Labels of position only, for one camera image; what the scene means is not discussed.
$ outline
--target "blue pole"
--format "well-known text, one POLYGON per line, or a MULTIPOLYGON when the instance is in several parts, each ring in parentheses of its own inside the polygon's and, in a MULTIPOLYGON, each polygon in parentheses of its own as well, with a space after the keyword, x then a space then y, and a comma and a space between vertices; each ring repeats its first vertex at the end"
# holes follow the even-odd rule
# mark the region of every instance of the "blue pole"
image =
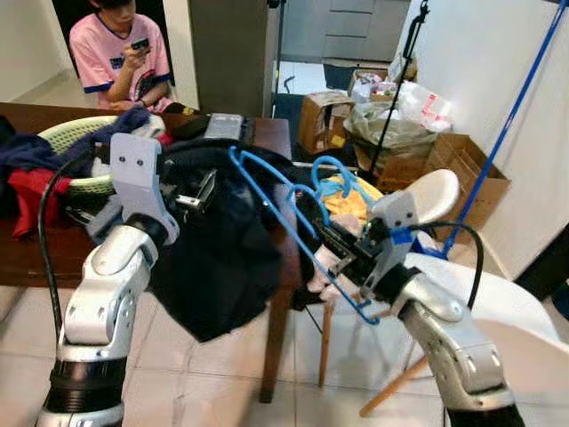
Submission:
MULTIPOLYGON (((462 212, 461 212, 461 215, 459 216, 458 222, 464 222, 464 219, 469 214, 469 210, 472 207, 474 200, 476 199, 478 191, 480 190, 480 187, 482 187, 482 183, 484 182, 484 179, 488 175, 488 172, 490 172, 490 167, 492 167, 494 158, 496 157, 496 154, 498 153, 498 150, 500 149, 501 144, 504 142, 504 139, 506 138, 506 135, 508 134, 509 128, 512 126, 514 118, 516 118, 517 112, 519 111, 520 107, 522 106, 522 102, 524 101, 524 98, 527 95, 527 91, 529 90, 530 86, 532 85, 532 81, 535 78, 535 74, 537 73, 537 70, 541 65, 541 61, 543 60, 543 57, 545 56, 545 52, 548 50, 549 45, 551 44, 551 40, 553 39, 553 36, 555 35, 555 32, 557 31, 557 27, 559 26, 559 22, 563 18, 563 15, 565 13, 565 9, 566 9, 568 4, 569 4, 569 0, 561 0, 561 3, 559 4, 559 7, 557 8, 557 12, 556 12, 555 16, 553 17, 553 21, 551 22, 551 26, 549 27, 548 34, 545 36, 545 39, 543 40, 543 44, 541 45, 541 49, 538 52, 537 57, 535 58, 535 61, 533 62, 532 69, 530 69, 530 72, 527 76, 527 79, 524 82, 524 86, 522 87, 522 90, 520 91, 519 95, 517 96, 516 103, 514 104, 514 107, 512 108, 511 112, 509 113, 508 120, 506 120, 506 123, 504 124, 504 127, 502 128, 502 130, 500 132, 500 136, 498 137, 498 140, 496 141, 496 144, 494 145, 494 148, 492 149, 492 152, 490 153, 488 160, 486 160, 486 163, 485 163, 484 167, 482 168, 482 172, 480 173, 480 175, 478 175, 478 179, 477 179, 476 183, 474 184, 474 188, 472 189, 472 192, 470 193, 470 196, 466 202, 466 205, 462 208, 462 212)), ((454 240, 456 239, 456 235, 458 232, 459 232, 459 229, 455 228, 453 230, 453 233, 451 234, 451 236, 449 236, 449 238, 445 241, 445 248, 443 249, 443 254, 445 255, 445 258, 448 255, 449 251, 451 250, 451 247, 453 247, 454 240)))

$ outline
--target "pink t-shirt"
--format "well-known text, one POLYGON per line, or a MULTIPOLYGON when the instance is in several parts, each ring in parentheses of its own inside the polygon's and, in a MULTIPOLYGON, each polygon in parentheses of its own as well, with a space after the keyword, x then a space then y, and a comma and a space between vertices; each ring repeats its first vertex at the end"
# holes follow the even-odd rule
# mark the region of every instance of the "pink t-shirt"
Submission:
MULTIPOLYGON (((115 83, 124 63, 124 46, 145 37, 148 38, 151 51, 147 55, 146 63, 132 76, 130 101, 139 100, 158 83, 170 80, 164 39, 157 24, 152 19, 137 14, 132 23, 131 34, 122 38, 93 13, 81 19, 71 29, 69 42, 81 83, 86 93, 98 93, 100 109, 110 108, 102 92, 106 92, 115 83)), ((162 98, 149 109, 161 112, 171 103, 168 98, 162 98)))

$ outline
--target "laundry basket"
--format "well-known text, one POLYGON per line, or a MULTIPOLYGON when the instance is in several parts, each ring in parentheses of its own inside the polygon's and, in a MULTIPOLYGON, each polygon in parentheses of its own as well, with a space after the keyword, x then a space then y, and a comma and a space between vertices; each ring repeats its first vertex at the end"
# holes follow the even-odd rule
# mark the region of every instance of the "laundry basket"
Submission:
MULTIPOLYGON (((38 136, 47 140, 57 154, 61 154, 78 139, 101 129, 103 126, 111 125, 115 120, 116 116, 80 118, 51 127, 38 136)), ((68 195, 71 197, 86 194, 103 195, 112 192, 113 178, 111 175, 72 180, 68 189, 68 195)))

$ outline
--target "hair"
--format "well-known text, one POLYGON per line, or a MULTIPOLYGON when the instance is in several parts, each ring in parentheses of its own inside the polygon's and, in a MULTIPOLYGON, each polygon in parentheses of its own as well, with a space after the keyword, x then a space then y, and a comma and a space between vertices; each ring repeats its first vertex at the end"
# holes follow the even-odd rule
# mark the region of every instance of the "hair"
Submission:
POLYGON ((94 0, 102 9, 116 9, 132 3, 132 0, 94 0))

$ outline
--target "person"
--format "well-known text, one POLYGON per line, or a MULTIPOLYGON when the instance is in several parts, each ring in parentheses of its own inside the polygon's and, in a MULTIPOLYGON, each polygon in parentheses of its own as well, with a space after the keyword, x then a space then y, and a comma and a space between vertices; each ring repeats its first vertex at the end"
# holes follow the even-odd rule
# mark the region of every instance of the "person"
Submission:
POLYGON ((89 0, 95 8, 71 29, 69 44, 86 93, 97 93, 100 109, 185 112, 170 99, 171 78, 164 39, 150 18, 136 13, 135 0, 89 0), (148 39, 148 47, 132 44, 148 39))

